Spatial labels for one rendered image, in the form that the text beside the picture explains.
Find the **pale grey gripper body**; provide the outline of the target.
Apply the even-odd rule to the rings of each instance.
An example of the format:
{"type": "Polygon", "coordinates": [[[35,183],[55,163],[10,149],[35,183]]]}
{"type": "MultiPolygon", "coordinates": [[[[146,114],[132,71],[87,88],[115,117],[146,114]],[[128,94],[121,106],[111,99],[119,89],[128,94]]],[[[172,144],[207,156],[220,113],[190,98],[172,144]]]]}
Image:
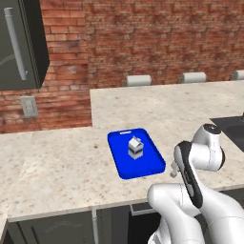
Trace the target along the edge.
{"type": "Polygon", "coordinates": [[[178,166],[175,163],[175,161],[173,161],[173,163],[171,164],[171,167],[172,167],[171,177],[175,178],[177,176],[177,173],[179,172],[178,166]]]}

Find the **blue tray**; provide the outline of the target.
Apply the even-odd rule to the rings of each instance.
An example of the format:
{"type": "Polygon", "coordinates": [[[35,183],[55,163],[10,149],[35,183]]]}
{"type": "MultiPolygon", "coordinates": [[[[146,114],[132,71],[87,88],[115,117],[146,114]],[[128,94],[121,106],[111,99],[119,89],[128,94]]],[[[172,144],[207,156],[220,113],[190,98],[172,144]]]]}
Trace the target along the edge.
{"type": "Polygon", "coordinates": [[[163,173],[166,162],[145,129],[137,128],[108,133],[108,143],[117,172],[122,179],[133,179],[163,173]],[[143,155],[133,159],[128,154],[128,144],[133,137],[144,144],[143,155]]]}

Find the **white and blue milk carton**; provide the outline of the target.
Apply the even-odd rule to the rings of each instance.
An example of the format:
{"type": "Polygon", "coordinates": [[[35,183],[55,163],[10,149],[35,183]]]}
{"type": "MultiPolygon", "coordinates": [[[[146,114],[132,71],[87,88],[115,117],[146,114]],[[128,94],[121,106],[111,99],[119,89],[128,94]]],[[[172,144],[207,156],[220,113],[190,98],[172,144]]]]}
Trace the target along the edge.
{"type": "Polygon", "coordinates": [[[138,137],[133,137],[128,144],[128,154],[131,158],[137,159],[143,155],[144,144],[138,137]]]}

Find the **dark appliance under counter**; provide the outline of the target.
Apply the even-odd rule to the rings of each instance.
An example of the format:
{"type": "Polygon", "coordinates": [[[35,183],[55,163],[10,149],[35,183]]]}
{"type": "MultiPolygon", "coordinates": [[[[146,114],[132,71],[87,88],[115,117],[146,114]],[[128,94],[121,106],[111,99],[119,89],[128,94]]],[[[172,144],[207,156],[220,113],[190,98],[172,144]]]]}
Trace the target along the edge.
{"type": "Polygon", "coordinates": [[[129,213],[128,244],[148,244],[151,235],[157,230],[161,216],[159,213],[132,216],[129,213]]]}

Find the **black hob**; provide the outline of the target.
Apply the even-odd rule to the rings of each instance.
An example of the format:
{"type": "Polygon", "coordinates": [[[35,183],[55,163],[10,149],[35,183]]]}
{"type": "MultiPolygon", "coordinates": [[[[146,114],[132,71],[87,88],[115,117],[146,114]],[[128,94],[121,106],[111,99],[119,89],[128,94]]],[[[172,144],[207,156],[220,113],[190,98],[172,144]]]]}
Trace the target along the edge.
{"type": "Polygon", "coordinates": [[[244,152],[244,112],[239,116],[212,118],[212,121],[244,152]]]}

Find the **dark grey base cupboard door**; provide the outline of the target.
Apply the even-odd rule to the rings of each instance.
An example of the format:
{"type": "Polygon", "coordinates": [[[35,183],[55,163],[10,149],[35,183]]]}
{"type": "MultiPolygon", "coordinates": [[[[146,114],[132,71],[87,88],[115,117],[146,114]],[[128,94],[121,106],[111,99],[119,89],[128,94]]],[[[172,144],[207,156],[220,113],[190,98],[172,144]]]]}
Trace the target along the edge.
{"type": "Polygon", "coordinates": [[[90,212],[11,222],[8,229],[14,244],[94,244],[90,212]]]}

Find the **grey wall socket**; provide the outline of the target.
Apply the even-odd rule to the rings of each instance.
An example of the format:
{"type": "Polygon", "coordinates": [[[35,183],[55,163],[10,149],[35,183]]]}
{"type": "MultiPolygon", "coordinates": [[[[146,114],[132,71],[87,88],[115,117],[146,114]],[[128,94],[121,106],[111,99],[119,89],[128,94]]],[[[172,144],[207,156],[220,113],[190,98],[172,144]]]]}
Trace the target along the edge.
{"type": "Polygon", "coordinates": [[[38,109],[36,99],[33,95],[24,95],[20,97],[23,113],[26,117],[36,117],[38,109]]]}

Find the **dark grey wall cupboard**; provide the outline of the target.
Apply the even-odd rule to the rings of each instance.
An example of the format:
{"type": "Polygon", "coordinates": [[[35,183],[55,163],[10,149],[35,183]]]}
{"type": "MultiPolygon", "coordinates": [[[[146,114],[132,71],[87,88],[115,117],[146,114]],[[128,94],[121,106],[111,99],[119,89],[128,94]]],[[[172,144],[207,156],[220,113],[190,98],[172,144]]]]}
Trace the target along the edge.
{"type": "Polygon", "coordinates": [[[0,0],[0,91],[40,89],[49,64],[40,0],[0,0]],[[13,23],[28,71],[25,81],[17,69],[4,8],[13,8],[13,23]]]}

